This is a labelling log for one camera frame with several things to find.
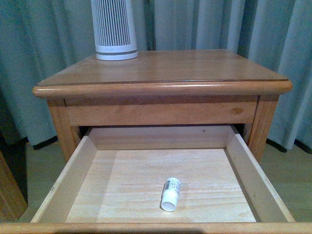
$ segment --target small white bottle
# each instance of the small white bottle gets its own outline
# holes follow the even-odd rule
[[[169,178],[165,183],[165,188],[162,193],[161,208],[165,211],[175,211],[176,204],[179,198],[180,181],[176,178]]]

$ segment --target wooden floor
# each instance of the wooden floor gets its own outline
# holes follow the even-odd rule
[[[294,146],[282,153],[266,144],[260,163],[297,222],[312,222],[312,155]]]
[[[30,222],[65,163],[55,143],[34,151],[26,145],[29,207],[18,222]],[[312,222],[312,155],[296,146],[281,153],[266,145],[261,167],[297,222]]]

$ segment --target vent slats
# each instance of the vent slats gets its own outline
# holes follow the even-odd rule
[[[95,43],[98,46],[130,45],[125,0],[95,0]]]

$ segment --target barcode label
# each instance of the barcode label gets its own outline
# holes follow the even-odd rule
[[[168,189],[169,189],[169,185],[170,185],[170,180],[166,182],[166,188],[165,188],[165,190],[168,190]]]

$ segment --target wood knot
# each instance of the wood knot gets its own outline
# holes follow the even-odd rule
[[[231,109],[231,113],[234,114],[234,115],[238,115],[240,113],[242,113],[243,110],[241,108],[233,108]]]

